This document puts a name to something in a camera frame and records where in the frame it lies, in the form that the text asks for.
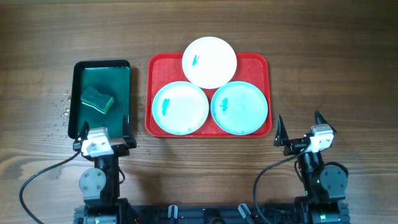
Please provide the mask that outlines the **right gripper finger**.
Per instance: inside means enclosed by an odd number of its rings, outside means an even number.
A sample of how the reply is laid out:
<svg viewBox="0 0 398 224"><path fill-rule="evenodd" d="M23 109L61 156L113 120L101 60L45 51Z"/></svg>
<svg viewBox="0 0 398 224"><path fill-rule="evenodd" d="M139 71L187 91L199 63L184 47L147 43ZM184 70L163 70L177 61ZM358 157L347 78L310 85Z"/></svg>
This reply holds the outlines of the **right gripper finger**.
<svg viewBox="0 0 398 224"><path fill-rule="evenodd" d="M274 138L274 146L281 147L288 144L289 136L285 129L281 115L277 119L277 131Z"/></svg>
<svg viewBox="0 0 398 224"><path fill-rule="evenodd" d="M333 131L333 134L337 133L336 129L332 125L329 124L329 122L321 115L321 113L318 110L315 111L315 124L316 125L327 124Z"/></svg>

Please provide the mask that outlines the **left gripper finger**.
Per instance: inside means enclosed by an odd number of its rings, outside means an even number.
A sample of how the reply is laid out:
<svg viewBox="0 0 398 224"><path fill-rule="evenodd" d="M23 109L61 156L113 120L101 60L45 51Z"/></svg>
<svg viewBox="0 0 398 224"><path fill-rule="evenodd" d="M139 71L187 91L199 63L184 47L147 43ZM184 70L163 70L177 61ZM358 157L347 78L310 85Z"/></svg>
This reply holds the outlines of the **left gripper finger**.
<svg viewBox="0 0 398 224"><path fill-rule="evenodd" d="M125 143L136 142L135 137L130 130L129 121L126 115L123 116L123 139L125 140Z"/></svg>
<svg viewBox="0 0 398 224"><path fill-rule="evenodd" d="M84 121L82 124L82 127L80 129L80 132L78 133L78 136L76 137L76 142L82 144L84 140L87 140L87 135L89 132L89 124L87 121Z"/></svg>

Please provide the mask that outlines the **green sponge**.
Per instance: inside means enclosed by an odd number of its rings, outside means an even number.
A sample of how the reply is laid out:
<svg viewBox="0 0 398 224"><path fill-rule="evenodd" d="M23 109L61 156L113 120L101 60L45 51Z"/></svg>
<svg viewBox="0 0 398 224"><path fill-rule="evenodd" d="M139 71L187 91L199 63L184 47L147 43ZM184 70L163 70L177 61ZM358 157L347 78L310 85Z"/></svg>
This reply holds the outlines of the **green sponge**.
<svg viewBox="0 0 398 224"><path fill-rule="evenodd" d="M112 96L100 93L92 86L87 87L80 96L81 103L106 114L115 102Z"/></svg>

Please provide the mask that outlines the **light blue plate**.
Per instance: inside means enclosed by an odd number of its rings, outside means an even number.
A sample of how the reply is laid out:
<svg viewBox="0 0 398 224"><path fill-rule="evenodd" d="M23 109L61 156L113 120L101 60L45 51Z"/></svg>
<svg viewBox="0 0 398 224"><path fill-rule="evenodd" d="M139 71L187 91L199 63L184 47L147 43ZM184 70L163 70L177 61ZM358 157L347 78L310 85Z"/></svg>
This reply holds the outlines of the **light blue plate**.
<svg viewBox="0 0 398 224"><path fill-rule="evenodd" d="M215 123L229 134L252 134L266 122L266 97L248 82L229 82L214 93L210 111Z"/></svg>
<svg viewBox="0 0 398 224"><path fill-rule="evenodd" d="M151 113L163 131L182 136L203 126L208 117L209 102L201 88L190 82L177 81L156 93Z"/></svg>

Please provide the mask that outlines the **white plate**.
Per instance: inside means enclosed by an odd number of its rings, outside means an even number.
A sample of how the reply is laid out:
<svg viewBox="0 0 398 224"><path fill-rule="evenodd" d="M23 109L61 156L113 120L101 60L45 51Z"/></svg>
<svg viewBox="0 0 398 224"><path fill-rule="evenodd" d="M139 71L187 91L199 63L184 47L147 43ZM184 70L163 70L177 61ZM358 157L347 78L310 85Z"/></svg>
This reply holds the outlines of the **white plate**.
<svg viewBox="0 0 398 224"><path fill-rule="evenodd" d="M232 46L217 37L194 40L182 57L186 78L204 89L215 89L227 84L236 73L237 63Z"/></svg>

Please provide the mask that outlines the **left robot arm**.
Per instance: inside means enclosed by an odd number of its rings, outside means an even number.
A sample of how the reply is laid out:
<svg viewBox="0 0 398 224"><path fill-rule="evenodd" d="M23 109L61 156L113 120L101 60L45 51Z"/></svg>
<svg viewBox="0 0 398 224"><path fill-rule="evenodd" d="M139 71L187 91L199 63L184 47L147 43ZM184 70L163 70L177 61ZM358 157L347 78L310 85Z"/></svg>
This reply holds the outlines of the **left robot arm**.
<svg viewBox="0 0 398 224"><path fill-rule="evenodd" d="M128 156L129 150L137 147L127 117L123 118L122 139L113 144L106 127L90 129L86 121L83 123L73 150L94 162L94 167L80 177L79 188L85 206L75 210L74 223L139 223L139 216L128 199L120 197L119 177L124 173L119 158Z"/></svg>

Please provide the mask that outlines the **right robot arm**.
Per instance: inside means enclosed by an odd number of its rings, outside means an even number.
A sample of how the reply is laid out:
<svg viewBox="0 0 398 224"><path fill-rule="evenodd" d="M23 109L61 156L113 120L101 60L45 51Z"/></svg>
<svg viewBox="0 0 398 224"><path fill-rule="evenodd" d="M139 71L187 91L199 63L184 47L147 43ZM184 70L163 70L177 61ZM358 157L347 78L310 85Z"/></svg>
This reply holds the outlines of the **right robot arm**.
<svg viewBox="0 0 398 224"><path fill-rule="evenodd" d="M281 117L277 120L274 146L285 156L295 156L295 171L306 195L294 203L277 206L277 223L350 223L346 198L348 169L337 162L324 162L322 151L332 147L336 130L315 112L315 125L302 138L290 139Z"/></svg>

